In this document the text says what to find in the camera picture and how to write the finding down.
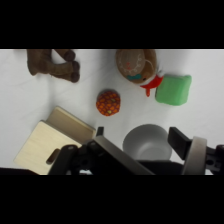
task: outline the brown stuffed animal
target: brown stuffed animal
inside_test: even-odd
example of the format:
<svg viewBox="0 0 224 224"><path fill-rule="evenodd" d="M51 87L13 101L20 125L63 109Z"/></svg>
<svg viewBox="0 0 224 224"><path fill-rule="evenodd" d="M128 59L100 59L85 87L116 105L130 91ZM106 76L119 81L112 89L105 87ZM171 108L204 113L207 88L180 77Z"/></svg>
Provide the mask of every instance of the brown stuffed animal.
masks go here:
<svg viewBox="0 0 224 224"><path fill-rule="evenodd" d="M52 49L27 49L27 63L30 74L50 74L56 78L65 79L73 83L78 82L80 66L78 62L74 61L75 53L70 49L54 50L67 62L54 64L51 60Z"/></svg>

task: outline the red object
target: red object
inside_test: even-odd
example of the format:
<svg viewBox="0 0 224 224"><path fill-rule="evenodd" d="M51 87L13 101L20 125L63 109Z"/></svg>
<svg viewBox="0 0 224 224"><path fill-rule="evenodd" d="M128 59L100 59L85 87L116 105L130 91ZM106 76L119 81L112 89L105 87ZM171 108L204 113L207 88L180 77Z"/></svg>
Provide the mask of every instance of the red object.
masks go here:
<svg viewBox="0 0 224 224"><path fill-rule="evenodd" d="M162 81L163 77L160 78L158 75L156 75L156 77L149 84L141 86L142 88L146 89L147 97L150 97L150 90L157 88Z"/></svg>
<svg viewBox="0 0 224 224"><path fill-rule="evenodd" d="M112 116L119 112L121 105L120 96L113 91L107 91L101 94L96 102L96 107L104 116Z"/></svg>

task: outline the metal bowl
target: metal bowl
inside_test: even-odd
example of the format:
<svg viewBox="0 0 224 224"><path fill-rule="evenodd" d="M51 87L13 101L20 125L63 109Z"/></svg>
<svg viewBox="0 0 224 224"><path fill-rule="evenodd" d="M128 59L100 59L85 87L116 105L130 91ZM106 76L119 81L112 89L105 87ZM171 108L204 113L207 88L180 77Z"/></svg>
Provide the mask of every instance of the metal bowl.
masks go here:
<svg viewBox="0 0 224 224"><path fill-rule="evenodd" d="M123 150L134 160L169 160L172 148L167 132L157 125L142 125L126 136Z"/></svg>

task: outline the white surface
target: white surface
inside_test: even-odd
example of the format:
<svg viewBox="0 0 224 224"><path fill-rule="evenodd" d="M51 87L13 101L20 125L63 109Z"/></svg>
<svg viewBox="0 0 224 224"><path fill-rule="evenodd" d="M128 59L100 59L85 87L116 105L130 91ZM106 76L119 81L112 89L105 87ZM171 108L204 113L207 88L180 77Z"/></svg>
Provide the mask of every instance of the white surface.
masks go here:
<svg viewBox="0 0 224 224"><path fill-rule="evenodd" d="M40 120L61 106L84 122L105 127L105 136L122 148L129 131L142 124L175 126L189 138L208 139L215 147L224 143L224 50L157 50L166 73L193 77L189 101L180 107L159 104L155 90L126 81L117 71L115 50L76 50L81 79L72 84L49 75L31 76L25 50L0 50L0 167L17 167L13 159ZM56 62L63 62L56 53ZM96 98L104 89L121 95L119 114L102 116ZM180 162L173 153L173 161Z"/></svg>

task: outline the green object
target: green object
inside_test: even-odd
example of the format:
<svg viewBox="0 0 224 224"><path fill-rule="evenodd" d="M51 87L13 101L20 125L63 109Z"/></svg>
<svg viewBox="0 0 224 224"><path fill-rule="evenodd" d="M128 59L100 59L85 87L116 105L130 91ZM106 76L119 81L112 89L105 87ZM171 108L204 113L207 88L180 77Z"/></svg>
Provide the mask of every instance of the green object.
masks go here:
<svg viewBox="0 0 224 224"><path fill-rule="evenodd" d="M187 102L192 78L188 76L166 75L157 89L156 100L172 106L180 106Z"/></svg>

